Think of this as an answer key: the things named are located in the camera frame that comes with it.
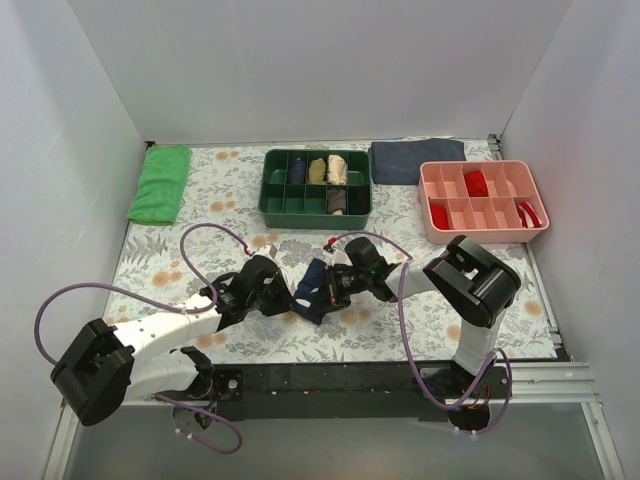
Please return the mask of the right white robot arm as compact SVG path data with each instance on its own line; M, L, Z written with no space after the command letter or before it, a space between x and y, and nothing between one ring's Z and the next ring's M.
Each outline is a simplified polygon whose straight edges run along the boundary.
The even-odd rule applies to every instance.
M435 258L388 262L368 236L351 240L346 259L333 259L311 300L315 316L347 308L351 297L371 293L377 300L399 304L426 292L439 292L461 318L453 361L454 389L475 397L489 384L485 363L494 350L506 310L521 280L517 273L470 238L459 235Z

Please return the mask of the navy white-trimmed underwear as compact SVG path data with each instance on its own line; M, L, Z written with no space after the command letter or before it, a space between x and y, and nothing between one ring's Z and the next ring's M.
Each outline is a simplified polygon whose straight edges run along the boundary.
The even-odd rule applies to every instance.
M314 258L293 294L293 311L315 325L321 325L331 302L325 278L326 263Z

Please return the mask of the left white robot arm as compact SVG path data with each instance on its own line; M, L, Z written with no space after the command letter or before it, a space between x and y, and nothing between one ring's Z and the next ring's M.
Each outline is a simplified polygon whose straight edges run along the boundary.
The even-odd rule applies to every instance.
M287 312L293 297L280 267L255 254L238 272L224 274L184 303L110 326L85 324L50 378L85 426L113 414L123 402L175 392L200 400L214 386L215 367L191 341L242 322L258 311Z

